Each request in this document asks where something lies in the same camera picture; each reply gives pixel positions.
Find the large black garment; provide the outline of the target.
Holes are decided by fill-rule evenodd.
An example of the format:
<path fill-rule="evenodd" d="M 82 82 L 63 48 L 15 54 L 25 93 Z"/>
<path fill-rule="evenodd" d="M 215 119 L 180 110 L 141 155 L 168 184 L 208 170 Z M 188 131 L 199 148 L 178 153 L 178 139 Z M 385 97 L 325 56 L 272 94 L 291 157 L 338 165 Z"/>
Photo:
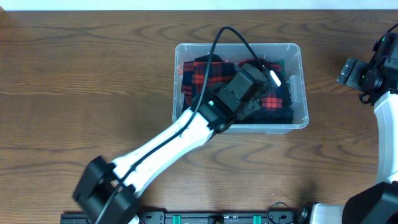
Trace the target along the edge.
<path fill-rule="evenodd" d="M 212 56 L 213 59 L 220 58 L 218 55 Z M 237 121 L 236 124 L 292 124 L 294 117 L 294 110 L 291 112 L 264 112 L 262 108 L 255 112 L 253 116 L 245 119 L 244 121 Z"/>

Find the green taped cloth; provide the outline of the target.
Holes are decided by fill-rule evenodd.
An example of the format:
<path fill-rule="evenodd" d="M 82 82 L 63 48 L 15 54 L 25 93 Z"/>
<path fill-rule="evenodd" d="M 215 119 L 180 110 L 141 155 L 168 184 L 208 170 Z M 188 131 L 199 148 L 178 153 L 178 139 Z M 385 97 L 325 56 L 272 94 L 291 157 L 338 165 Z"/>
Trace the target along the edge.
<path fill-rule="evenodd" d="M 285 74 L 285 60 L 281 59 L 281 60 L 277 60 L 275 62 L 273 62 L 273 64 L 276 65 L 276 69 L 275 71 L 279 74 L 279 76 L 285 80 L 286 74 Z"/>

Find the red navy plaid shirt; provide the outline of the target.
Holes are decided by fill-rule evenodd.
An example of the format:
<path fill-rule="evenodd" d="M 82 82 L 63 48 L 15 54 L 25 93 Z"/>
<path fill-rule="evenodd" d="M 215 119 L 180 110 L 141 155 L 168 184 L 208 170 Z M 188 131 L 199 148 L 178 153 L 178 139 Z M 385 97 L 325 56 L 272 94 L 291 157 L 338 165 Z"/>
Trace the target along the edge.
<path fill-rule="evenodd" d="M 183 75 L 181 93 L 184 94 L 183 109 L 187 109 L 191 105 L 191 100 L 194 96 L 200 94 L 204 79 L 205 70 L 207 66 L 208 57 L 203 56 L 196 58 L 194 61 L 185 62 L 183 64 Z M 275 71 L 277 68 L 273 62 L 269 62 L 265 59 L 260 59 L 263 65 L 269 70 Z M 217 83 L 229 83 L 236 74 L 236 67 L 242 67 L 245 63 L 249 63 L 253 66 L 257 66 L 258 63 L 252 60 L 242 60 L 237 64 L 224 61 L 220 58 L 213 59 L 208 74 L 206 85 L 208 87 L 213 86 Z M 289 92 L 289 86 L 276 72 L 280 81 L 281 86 L 276 89 L 275 92 L 270 93 L 262 98 L 262 110 L 264 112 L 291 112 L 291 96 Z"/>

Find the pink printed shirt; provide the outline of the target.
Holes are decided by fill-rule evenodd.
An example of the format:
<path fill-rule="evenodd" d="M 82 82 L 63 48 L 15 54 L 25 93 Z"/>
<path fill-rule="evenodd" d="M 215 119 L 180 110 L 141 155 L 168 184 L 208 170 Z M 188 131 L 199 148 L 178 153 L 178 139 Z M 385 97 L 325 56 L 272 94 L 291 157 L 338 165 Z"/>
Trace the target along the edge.
<path fill-rule="evenodd" d="M 179 75 L 179 76 L 183 75 L 183 65 L 178 65 L 178 67 L 177 67 L 177 75 Z"/>

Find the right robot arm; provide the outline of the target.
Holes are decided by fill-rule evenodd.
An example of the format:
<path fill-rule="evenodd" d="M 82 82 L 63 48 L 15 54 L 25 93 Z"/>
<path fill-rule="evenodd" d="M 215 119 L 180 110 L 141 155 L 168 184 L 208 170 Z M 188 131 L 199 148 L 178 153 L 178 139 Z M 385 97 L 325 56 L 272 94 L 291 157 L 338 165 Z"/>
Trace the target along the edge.
<path fill-rule="evenodd" d="M 368 63 L 348 58 L 338 83 L 360 91 L 378 126 L 378 168 L 374 186 L 343 205 L 309 202 L 296 223 L 397 223 L 397 34 L 391 29 L 374 44 Z"/>

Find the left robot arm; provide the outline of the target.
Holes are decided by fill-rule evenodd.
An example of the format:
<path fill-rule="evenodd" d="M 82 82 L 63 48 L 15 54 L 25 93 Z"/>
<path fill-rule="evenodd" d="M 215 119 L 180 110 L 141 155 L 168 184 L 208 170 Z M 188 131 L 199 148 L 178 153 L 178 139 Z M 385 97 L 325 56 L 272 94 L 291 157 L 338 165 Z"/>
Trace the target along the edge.
<path fill-rule="evenodd" d="M 140 148 L 112 162 L 93 159 L 73 199 L 90 223 L 139 223 L 139 198 L 159 174 L 259 110 L 261 97 L 280 85 L 274 71 L 245 63 L 229 83 L 204 87 L 178 120 Z"/>

